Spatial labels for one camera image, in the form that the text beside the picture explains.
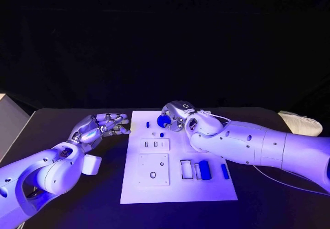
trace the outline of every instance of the white robotic arm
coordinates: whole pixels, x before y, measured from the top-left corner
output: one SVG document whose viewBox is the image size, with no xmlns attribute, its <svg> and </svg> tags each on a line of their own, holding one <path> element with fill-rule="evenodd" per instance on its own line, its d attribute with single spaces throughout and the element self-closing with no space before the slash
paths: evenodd
<svg viewBox="0 0 330 229">
<path fill-rule="evenodd" d="M 100 158 L 84 154 L 102 137 L 129 134 L 125 114 L 89 115 L 73 127 L 67 141 L 0 168 L 0 228 L 18 226 L 50 200 L 74 186 L 80 173 L 97 173 Z M 23 183 L 35 187 L 24 194 Z"/>
<path fill-rule="evenodd" d="M 185 130 L 190 145 L 240 164 L 270 166 L 291 171 L 330 192 L 330 138 L 295 135 L 252 123 L 221 123 L 211 114 L 195 111 L 184 101 L 169 102 L 161 112 L 174 121 L 169 130 Z"/>
</svg>

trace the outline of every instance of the white board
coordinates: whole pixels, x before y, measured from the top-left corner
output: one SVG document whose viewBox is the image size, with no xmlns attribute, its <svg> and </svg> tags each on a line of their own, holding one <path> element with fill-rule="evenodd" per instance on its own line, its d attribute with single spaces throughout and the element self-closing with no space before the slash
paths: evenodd
<svg viewBox="0 0 330 229">
<path fill-rule="evenodd" d="M 211 153 L 195 152 L 188 144 L 184 131 L 172 132 L 157 125 L 157 117 L 161 111 L 132 111 L 131 134 L 126 148 L 125 171 L 121 189 L 121 204 L 161 203 L 237 200 L 231 180 L 224 180 L 221 164 L 224 160 Z M 168 139 L 167 151 L 141 151 L 141 139 Z M 167 155 L 168 185 L 141 185 L 139 157 L 141 154 Z M 191 161 L 193 179 L 181 179 L 180 161 Z M 195 179 L 194 164 L 201 160 L 208 162 L 210 180 Z"/>
</svg>

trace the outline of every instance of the dark tabletop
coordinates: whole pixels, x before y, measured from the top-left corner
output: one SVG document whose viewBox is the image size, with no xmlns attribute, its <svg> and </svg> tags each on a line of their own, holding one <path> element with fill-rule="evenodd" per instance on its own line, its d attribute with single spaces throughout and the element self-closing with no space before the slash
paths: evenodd
<svg viewBox="0 0 330 229">
<path fill-rule="evenodd" d="M 279 115 L 262 108 L 204 108 L 236 121 L 289 132 Z M 41 109 L 35 111 L 0 167 L 66 141 L 76 122 L 89 114 L 132 109 Z M 227 161 L 237 201 L 119 204 L 128 136 L 102 140 L 89 154 L 102 157 L 97 175 L 80 175 L 72 190 L 27 220 L 24 228 L 330 228 L 330 197 L 292 189 L 249 165 Z M 321 189 L 279 169 L 260 167 L 275 179 Z"/>
</svg>

